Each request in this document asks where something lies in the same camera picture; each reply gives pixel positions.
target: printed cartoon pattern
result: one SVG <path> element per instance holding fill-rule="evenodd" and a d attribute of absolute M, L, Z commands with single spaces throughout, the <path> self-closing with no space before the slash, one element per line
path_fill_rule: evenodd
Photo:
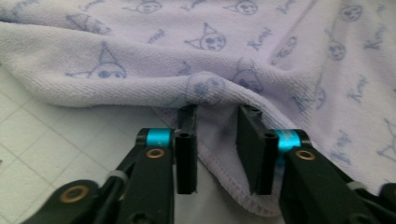
<path fill-rule="evenodd" d="M 7 10 L 3 7 L 0 7 L 0 21 L 18 23 L 18 20 L 15 19 L 15 16 L 8 15 Z"/>
<path fill-rule="evenodd" d="M 99 56 L 99 64 L 89 72 L 67 73 L 69 77 L 79 78 L 126 78 L 125 69 L 119 65 L 117 59 L 108 49 L 107 43 L 104 42 L 102 52 Z"/>
<path fill-rule="evenodd" d="M 344 7 L 341 9 L 341 18 L 343 21 L 356 21 L 363 12 L 363 7 L 359 5 Z"/>
<path fill-rule="evenodd" d="M 383 11 L 387 9 L 384 5 L 378 4 L 378 7 L 376 8 L 376 14 L 381 15 Z"/>
<path fill-rule="evenodd" d="M 226 45 L 226 38 L 207 23 L 204 23 L 204 35 L 199 39 L 186 40 L 185 43 L 196 49 L 220 51 Z"/>
<path fill-rule="evenodd" d="M 383 156 L 385 158 L 388 158 L 396 162 L 396 125 L 390 123 L 390 121 L 387 119 L 384 119 L 384 121 L 387 123 L 388 130 L 392 135 L 393 139 L 392 142 L 390 143 L 390 146 L 378 151 L 377 153 L 380 156 Z"/>
<path fill-rule="evenodd" d="M 84 7 L 79 6 L 79 9 L 81 9 L 82 11 L 88 11 L 88 9 L 90 9 L 91 7 L 99 4 L 99 3 L 104 3 L 105 0 L 94 0 L 93 2 L 90 2 L 89 4 L 85 5 Z"/>
<path fill-rule="evenodd" d="M 184 10 L 186 10 L 186 11 L 190 11 L 190 10 L 193 10 L 198 4 L 201 4 L 201 3 L 203 3 L 203 2 L 205 2 L 206 0 L 195 0 L 195 1 L 193 1 L 192 3 L 191 3 L 191 5 L 184 5 L 184 6 L 182 6 L 182 7 L 180 7 L 180 8 L 183 8 Z"/>
<path fill-rule="evenodd" d="M 295 0 L 288 0 L 283 6 L 278 6 L 276 10 L 286 15 L 290 11 L 290 6 L 294 3 L 296 3 Z"/>
<path fill-rule="evenodd" d="M 233 12 L 239 12 L 242 15 L 253 15 L 259 9 L 257 5 L 248 0 L 241 0 L 236 5 L 225 7 L 225 9 L 231 10 Z"/>
<path fill-rule="evenodd" d="M 348 165 L 351 164 L 351 160 L 347 154 L 347 146 L 352 143 L 349 135 L 339 130 L 340 136 L 337 138 L 335 143 L 335 150 L 330 153 L 330 159 L 340 161 Z"/>
<path fill-rule="evenodd" d="M 157 40 L 159 40 L 164 36 L 165 36 L 165 31 L 163 29 L 160 29 L 155 35 L 149 38 L 148 43 L 153 44 L 154 42 L 156 42 Z"/>
<path fill-rule="evenodd" d="M 18 18 L 20 13 L 23 12 L 27 7 L 30 7 L 32 4 L 39 4 L 39 2 L 39 0 L 19 1 L 12 7 L 11 13 L 15 18 Z"/>
<path fill-rule="evenodd" d="M 328 51 L 329 58 L 331 58 L 331 59 L 333 59 L 335 61 L 343 60 L 344 57 L 347 54 L 346 47 L 343 44 L 341 44 L 340 42 L 335 41 L 332 38 L 332 32 L 331 31 L 326 29 L 324 32 L 326 33 L 326 35 L 329 36 L 329 38 L 331 40 L 330 45 L 329 45 L 329 51 Z"/>
<path fill-rule="evenodd" d="M 111 32 L 110 28 L 106 27 L 103 23 L 87 14 L 78 13 L 75 15 L 66 16 L 66 19 L 75 24 L 81 31 L 98 35 L 108 35 Z"/>
<path fill-rule="evenodd" d="M 364 44 L 365 49 L 380 49 L 382 42 L 384 42 L 384 33 L 387 31 L 387 27 L 380 23 L 375 35 L 372 39 L 369 39 Z"/>
<path fill-rule="evenodd" d="M 300 113 L 304 113 L 307 109 L 319 110 L 326 102 L 326 91 L 319 88 L 314 97 L 309 97 L 305 94 L 301 96 L 292 96 L 291 100 L 297 105 Z"/>
<path fill-rule="evenodd" d="M 233 77 L 233 82 L 257 93 L 262 91 L 262 84 L 257 78 L 257 71 L 252 60 L 239 59 L 236 71 L 237 73 Z"/>
<path fill-rule="evenodd" d="M 366 77 L 360 75 L 361 79 L 359 80 L 356 89 L 355 90 L 350 90 L 347 93 L 347 97 L 353 99 L 354 101 L 358 102 L 361 104 L 361 99 L 363 97 L 363 89 L 366 87 L 366 85 L 369 83 Z"/>
<path fill-rule="evenodd" d="M 247 42 L 248 46 L 253 47 L 255 50 L 259 51 L 260 48 L 262 47 L 262 43 L 264 40 L 269 36 L 272 35 L 272 30 L 269 29 L 268 27 L 264 27 L 263 31 L 260 33 L 259 37 L 257 38 L 257 41 L 252 39 Z"/>
<path fill-rule="evenodd" d="M 275 58 L 271 61 L 272 65 L 278 64 L 282 59 L 288 57 L 293 49 L 297 46 L 297 37 L 292 36 L 288 39 L 282 49 L 276 54 Z"/>
<path fill-rule="evenodd" d="M 177 76 L 182 77 L 182 76 L 188 76 L 191 75 L 191 65 L 187 63 L 186 61 L 183 62 L 183 68 L 178 70 Z"/>
<path fill-rule="evenodd" d="M 225 92 L 225 82 L 221 77 L 192 75 L 187 82 L 186 102 L 199 105 L 215 105 Z"/>
<path fill-rule="evenodd" d="M 163 5 L 155 0 L 143 0 L 142 3 L 137 7 L 124 7 L 123 9 L 128 9 L 143 14 L 150 14 L 160 10 L 162 7 Z"/>

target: white grid surface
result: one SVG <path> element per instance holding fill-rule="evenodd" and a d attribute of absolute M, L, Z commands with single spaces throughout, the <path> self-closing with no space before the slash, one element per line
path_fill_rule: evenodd
<path fill-rule="evenodd" d="M 41 103 L 0 66 L 0 224 L 21 223 L 63 184 L 104 183 L 144 127 L 166 125 L 147 107 Z M 201 164 L 198 191 L 176 196 L 176 223 L 283 223 L 249 214 Z"/>

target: brass washer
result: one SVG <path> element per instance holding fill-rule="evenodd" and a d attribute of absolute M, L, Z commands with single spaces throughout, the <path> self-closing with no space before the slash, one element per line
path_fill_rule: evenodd
<path fill-rule="evenodd" d="M 162 157 L 163 155 L 165 155 L 165 151 L 163 149 L 160 149 L 160 148 L 150 149 L 146 153 L 146 156 L 151 158 L 151 159 L 158 159 L 158 158 Z"/>
<path fill-rule="evenodd" d="M 72 192 L 73 190 L 79 189 L 81 190 L 81 192 L 79 193 L 79 195 L 70 197 L 69 193 Z M 88 189 L 87 186 L 84 185 L 77 185 L 77 186 L 73 186 L 67 190 L 65 190 L 62 195 L 61 195 L 61 202 L 63 203 L 75 203 L 78 202 L 79 200 L 83 199 L 85 196 L 87 196 L 88 192 L 90 190 Z"/>
<path fill-rule="evenodd" d="M 296 151 L 296 155 L 306 161 L 312 161 L 315 159 L 315 155 L 312 152 L 306 150 L 298 150 Z"/>

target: table surface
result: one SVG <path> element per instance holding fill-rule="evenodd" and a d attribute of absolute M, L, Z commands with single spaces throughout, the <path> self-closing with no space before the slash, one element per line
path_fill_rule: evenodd
<path fill-rule="evenodd" d="M 0 66 L 0 224 L 21 223 L 63 184 L 104 183 L 141 128 L 161 127 L 149 107 L 44 104 Z M 176 195 L 175 223 L 284 223 L 250 214 L 198 168 L 198 193 Z"/>

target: terry cloth fabric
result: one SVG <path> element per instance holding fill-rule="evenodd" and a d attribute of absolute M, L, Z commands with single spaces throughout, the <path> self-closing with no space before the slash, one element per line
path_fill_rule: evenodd
<path fill-rule="evenodd" d="M 198 104 L 199 156 L 234 199 L 250 195 L 235 112 L 301 128 L 377 193 L 396 181 L 396 3 L 296 0 L 2 0 L 0 62 L 36 97 L 65 106 L 149 105 L 175 126 Z"/>

